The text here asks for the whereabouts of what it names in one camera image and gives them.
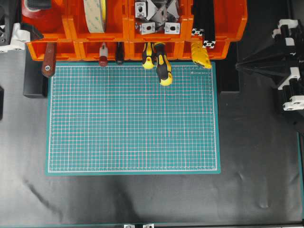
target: brown tool handle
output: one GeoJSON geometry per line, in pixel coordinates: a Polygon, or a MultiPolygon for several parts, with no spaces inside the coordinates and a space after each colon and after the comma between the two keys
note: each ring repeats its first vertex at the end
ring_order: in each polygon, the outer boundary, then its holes
{"type": "Polygon", "coordinates": [[[55,74],[56,68],[56,53],[57,53],[57,43],[47,43],[46,53],[44,55],[44,60],[42,63],[42,74],[45,77],[52,77],[55,74]]]}

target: masking tape roll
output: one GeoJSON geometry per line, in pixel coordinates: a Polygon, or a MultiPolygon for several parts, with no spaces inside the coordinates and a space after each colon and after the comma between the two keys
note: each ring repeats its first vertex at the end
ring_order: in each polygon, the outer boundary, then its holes
{"type": "Polygon", "coordinates": [[[84,0],[85,19],[90,33],[105,33],[106,0],[84,0]]]}

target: black work surface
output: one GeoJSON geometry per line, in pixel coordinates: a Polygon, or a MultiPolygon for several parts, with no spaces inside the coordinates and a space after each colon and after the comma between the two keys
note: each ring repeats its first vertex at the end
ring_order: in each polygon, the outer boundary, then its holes
{"type": "MultiPolygon", "coordinates": [[[[284,0],[248,8],[240,57],[267,45],[287,15],[284,0]]],[[[47,101],[22,95],[24,59],[0,55],[0,225],[302,220],[297,137],[276,115],[268,79],[240,75],[240,94],[219,97],[221,174],[46,177],[47,101]]]]}

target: cutting mat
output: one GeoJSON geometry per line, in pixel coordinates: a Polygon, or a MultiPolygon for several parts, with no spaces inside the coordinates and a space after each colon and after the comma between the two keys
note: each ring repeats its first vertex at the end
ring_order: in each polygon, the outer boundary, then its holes
{"type": "Polygon", "coordinates": [[[49,175],[220,173],[215,65],[155,70],[58,63],[49,81],[49,175]]]}

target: black and yellow screwdriver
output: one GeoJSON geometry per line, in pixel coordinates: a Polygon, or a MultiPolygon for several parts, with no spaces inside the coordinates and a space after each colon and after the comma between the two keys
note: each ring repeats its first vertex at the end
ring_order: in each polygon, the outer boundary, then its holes
{"type": "Polygon", "coordinates": [[[173,77],[171,72],[171,64],[168,61],[167,54],[165,51],[165,44],[162,42],[154,43],[156,50],[157,67],[156,72],[163,86],[169,86],[172,84],[173,77]]]}
{"type": "Polygon", "coordinates": [[[155,51],[153,43],[145,43],[142,52],[142,66],[145,69],[152,69],[154,67],[155,51]]]}

